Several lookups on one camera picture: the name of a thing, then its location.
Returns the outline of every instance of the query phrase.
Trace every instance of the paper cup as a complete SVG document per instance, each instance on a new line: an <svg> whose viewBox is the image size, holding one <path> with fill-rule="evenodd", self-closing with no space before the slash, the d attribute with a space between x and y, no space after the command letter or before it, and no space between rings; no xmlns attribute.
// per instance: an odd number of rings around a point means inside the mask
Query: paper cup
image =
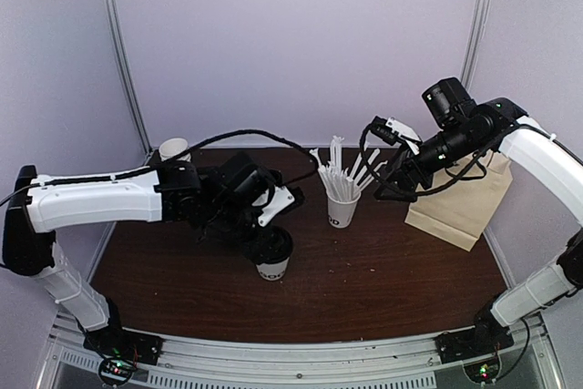
<svg viewBox="0 0 583 389"><path fill-rule="evenodd" d="M285 270L288 268L288 261L290 261L289 257L284 261L280 261L279 263L263 263L256 264L255 266L257 266L257 271L263 280L267 280L268 282L276 282L277 280L281 279L283 275L285 275Z"/></svg>
<svg viewBox="0 0 583 389"><path fill-rule="evenodd" d="M355 200L350 202L339 202L333 200L328 195L328 221L334 228L346 228L350 225L353 219L354 211L356 210L356 204L361 198L361 194Z"/></svg>
<svg viewBox="0 0 583 389"><path fill-rule="evenodd" d="M171 138L162 143L158 149L160 159L166 161L179 154L189 147L189 143L184 138ZM190 154L180 157L182 161L190 161Z"/></svg>

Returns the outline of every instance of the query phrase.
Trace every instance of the dark wooden tabletop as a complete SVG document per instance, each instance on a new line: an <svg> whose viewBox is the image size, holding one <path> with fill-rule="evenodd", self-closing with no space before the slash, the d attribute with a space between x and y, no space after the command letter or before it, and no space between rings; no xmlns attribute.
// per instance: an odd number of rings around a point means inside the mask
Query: dark wooden tabletop
<svg viewBox="0 0 583 389"><path fill-rule="evenodd" d="M286 179L310 169L291 149L248 152ZM204 150L193 162L220 164L232 153ZM321 182L299 184L305 205L274 220L295 243L279 282L263 280L232 248L197 243L198 233L187 223L123 222L93 285L116 302L128 327L266 343L452 330L470 325L476 311L505 289L483 238L466 252L406 225L408 205L375 201L373 186L359 201L350 227L337 230L328 224Z"/></svg>

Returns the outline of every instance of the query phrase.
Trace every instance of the paper bag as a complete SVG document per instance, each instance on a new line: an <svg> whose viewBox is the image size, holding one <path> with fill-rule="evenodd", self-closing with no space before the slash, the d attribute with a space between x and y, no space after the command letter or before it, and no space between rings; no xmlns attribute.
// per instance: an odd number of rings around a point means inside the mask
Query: paper bag
<svg viewBox="0 0 583 389"><path fill-rule="evenodd" d="M448 171L456 174L470 160L471 157L464 157ZM441 193L420 197L409 206L405 223L470 251L512 182L510 161L503 155L489 152L480 162L487 170L483 179L458 181ZM465 176L482 174L478 166L473 166ZM434 174L433 187L441 186L450 179L444 170L440 170Z"/></svg>

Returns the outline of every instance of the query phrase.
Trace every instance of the black cable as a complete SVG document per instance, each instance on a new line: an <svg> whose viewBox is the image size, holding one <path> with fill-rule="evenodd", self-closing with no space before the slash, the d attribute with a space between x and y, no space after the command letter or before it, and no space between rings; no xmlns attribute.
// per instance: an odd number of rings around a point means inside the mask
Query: black cable
<svg viewBox="0 0 583 389"><path fill-rule="evenodd" d="M101 380L102 383L106 384L106 385L111 385L108 382L106 382L102 376L101 376L101 372L107 369L107 365L109 363L113 363L115 366L119 367L119 363L122 363L125 367L127 367L128 369L128 376L125 377L123 380L120 380L119 383L116 383L117 386L121 386L123 384L126 384L127 382L129 382L129 380L131 380L131 377L137 372L139 371L139 368L134 365L133 363L129 362L126 359L122 359L120 357L107 357L99 348L97 348L93 342L91 341L91 337L89 337L87 335L87 330L85 329L85 327L83 325L81 325L81 322L79 322L78 319L76 319L77 321L77 327L79 328L79 331L83 333L83 336L85 337L85 339L87 339L87 341L89 342L89 345L91 346L91 348L93 349L93 351L95 351L97 353L97 355L99 357L101 357L102 361L99 364L99 367L97 369L97 376L99 377L99 379Z"/></svg>
<svg viewBox="0 0 583 389"><path fill-rule="evenodd" d="M364 130L363 130L363 134L361 135L361 139L360 139L359 145L358 145L361 154L364 153L364 142L366 141L366 136L371 131L372 127L373 127L373 123L369 123L366 126L366 128L364 128ZM482 148L480 148L478 151L476 151L472 160L462 170L460 170L459 173L457 173L453 178L451 178L449 181L442 184L441 186L436 187L434 189L430 189L430 190L408 191L408 190L399 189L398 187L396 187L396 185L385 181L377 172L374 171L373 166L371 166L366 160L363 161L363 164L377 182L379 182L385 189L388 189L394 193L397 193L399 195L406 196L406 197L419 197L419 196L435 195L436 193L444 191L445 189L449 189L454 184L456 184L457 181L463 180L463 177L465 176L465 174L476 163L479 162L478 160L481 159L487 153L488 150L490 150L492 147L494 147L496 144L498 144L500 141L502 141L502 139L505 136L507 136L507 135L513 133L514 131L519 130L519 129L529 129L531 131L536 132L537 134L540 134L541 136L543 136L545 138L551 139L551 141L556 143L557 146L559 146L561 149L563 149L571 158L573 158L579 165L581 165L583 167L583 160L580 159L577 155L575 155L575 153L573 153L569 148L567 148L565 145L563 145L559 141L556 141L555 139L553 139L547 132L543 131L542 129L538 129L538 128L535 128L531 125L527 125L527 124L511 125L509 128L500 132L497 136L495 136L489 142L487 142Z"/></svg>
<svg viewBox="0 0 583 389"><path fill-rule="evenodd" d="M399 195L406 196L406 197L419 197L419 196L435 195L436 193L444 191L445 189L449 189L454 184L456 184L457 181L461 180L462 177L464 177L465 174L477 163L477 161L479 159L481 159L487 153L488 150L490 150L493 146L498 144L502 140L502 138L504 138L508 134L516 131L517 129L521 129L522 127L525 127L525 126L527 126L527 125L512 125L512 126L510 126L510 128L500 132L497 136L492 138L482 148L480 148L475 153L475 155L471 159L471 161L463 169L461 169L455 175L454 178L451 178L446 183L444 183L441 186L436 187L434 189L429 189L429 190L424 190L424 191L408 191L408 190L399 189L394 184L391 184L391 183L385 181L377 172L374 171L373 166L371 166L371 164L368 163L366 160L363 160L363 164L377 182L379 182L384 188L386 188L394 193L397 193ZM363 130L363 134L361 135L361 139L359 141L359 149L360 149L361 154L364 153L364 142L366 141L366 136L371 131L372 127L373 127L373 124L370 123Z"/></svg>
<svg viewBox="0 0 583 389"><path fill-rule="evenodd" d="M501 375L496 378L496 383L502 380L503 378L508 377L508 375L517 368L518 364L520 363L522 358L525 356L525 353L527 352L528 346L530 344L530 328L528 327L528 322L525 321L525 318L520 318L520 321L522 321L522 323L525 325L525 328L527 329L527 341L525 342L525 346L520 352L520 355L518 356L517 360L512 364L512 366L510 366L510 369L508 369L504 375Z"/></svg>
<svg viewBox="0 0 583 389"><path fill-rule="evenodd" d="M285 181L283 183L284 186L286 186L288 184L292 184L294 182L301 181L303 179L307 179L309 177L312 177L316 173L318 173L318 163L314 159L313 155L310 154L310 151L308 149L303 148L302 146L300 146L299 144L297 144L293 141L290 141L290 140L283 138L283 137L278 137L278 136L276 136L268 131L264 131L262 129L238 129L236 131L225 132L224 134L219 134L218 136L207 138L205 140L202 140L200 143L197 143L196 145L191 146L190 148L183 150L182 152L175 155L174 157L167 159L166 162L168 163L168 162L176 161L176 160L180 159L181 157L184 157L188 154L191 154L192 152L194 152L196 150L199 150L201 148L204 148L205 146L208 146L211 143L216 143L216 142L224 140L226 138L233 138L233 137L247 136L247 135L263 136L265 138L269 138L269 139L276 141L278 143L281 143L283 145L289 146L290 148L294 148L297 151L299 151L300 153L302 153L303 155L305 155L310 160L310 162L313 163L313 166L314 166L313 170L311 170L310 172L307 172L304 175L301 175L297 178L290 179L289 181Z"/></svg>
<svg viewBox="0 0 583 389"><path fill-rule="evenodd" d="M476 167L478 167L480 170L482 170L482 175L477 175L475 177L463 177L460 180L461 181L476 181L478 179L484 179L488 173L486 167L484 167L484 165L482 163L480 163L479 161L477 161ZM455 173L450 172L448 168L445 168L444 171L448 177L455 178Z"/></svg>
<svg viewBox="0 0 583 389"><path fill-rule="evenodd" d="M18 190L13 191L8 196L6 196L3 200L0 200L0 207L2 207L4 204L6 204L9 200L11 200L17 194L22 193L23 191L27 191L28 189L33 189L35 187L40 187L40 184L30 184L28 186L24 186Z"/></svg>
<svg viewBox="0 0 583 389"><path fill-rule="evenodd" d="M276 141L276 142L281 143L283 145L294 148L294 149L298 150L299 152L301 152L303 155L305 155L310 160L310 162L313 163L313 166L314 166L313 170L305 173L304 175L301 175L300 177L290 179L289 181L284 182L283 185L288 185L288 184L292 184L294 182L301 181L303 179L307 179L309 177L312 177L316 173L318 173L318 163L316 162L314 157L310 154L309 150L307 150L306 148L303 148L302 146L300 146L299 144L297 144L293 141L290 141L290 140L283 138L283 137L278 137L278 136L276 136L268 131L264 131L261 129L239 129L236 131L226 132L224 134L220 134L220 135L215 136L215 137L207 138L205 140L202 140L200 143L197 143L196 145L191 146L190 148L183 150L178 155L175 155L174 157L167 159L165 161L165 163L171 163L173 161L176 161L180 157L183 157L191 152L194 152L195 150L204 148L205 146L207 146L211 143L216 143L217 141L224 140L225 138L247 136L250 134L255 134L258 136L270 138L273 141ZM154 170L160 169L163 166L164 166L163 164L157 164L157 165L153 165L153 166L146 166L146 167L143 167L140 169L130 170L128 172L121 172L118 174L108 174L108 175L93 176L93 177L72 177L72 178L52 179L50 181L46 181L44 183L44 185L46 185L46 186L61 186L61 185L65 185L65 184L82 184L82 183L88 183L88 182L107 182L107 181L111 181L111 180L130 179L130 178L139 177L141 175L145 175L145 174L150 173ZM32 184L30 186L27 186L27 187L24 187L24 188L21 188L21 189L15 191L11 195L9 195L8 197L6 197L2 201L0 201L0 207L2 205L4 205L5 203L7 203L10 199L12 199L12 197L14 195L18 194L19 192L24 191L26 189L32 189L34 187L40 187L40 184Z"/></svg>

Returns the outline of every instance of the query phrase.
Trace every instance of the white wall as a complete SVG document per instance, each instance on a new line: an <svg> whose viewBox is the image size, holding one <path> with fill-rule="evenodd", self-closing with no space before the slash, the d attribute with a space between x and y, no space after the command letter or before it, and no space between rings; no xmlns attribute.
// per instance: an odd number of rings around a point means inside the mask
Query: white wall
<svg viewBox="0 0 583 389"><path fill-rule="evenodd" d="M420 98L459 76L475 0L117 0L154 145L264 128L356 144L373 116L435 133ZM223 145L270 145L237 138Z"/></svg>
<svg viewBox="0 0 583 389"><path fill-rule="evenodd" d="M140 164L103 1L0 0L0 11L0 198L25 164L54 175ZM103 230L58 233L85 274ZM0 270L0 387L33 387L55 314L44 291Z"/></svg>
<svg viewBox="0 0 583 389"><path fill-rule="evenodd" d="M473 97L506 96L583 157L583 0L492 0ZM526 172L491 228L517 282L562 251L578 229L568 211ZM583 295L544 312L569 388L581 387Z"/></svg>

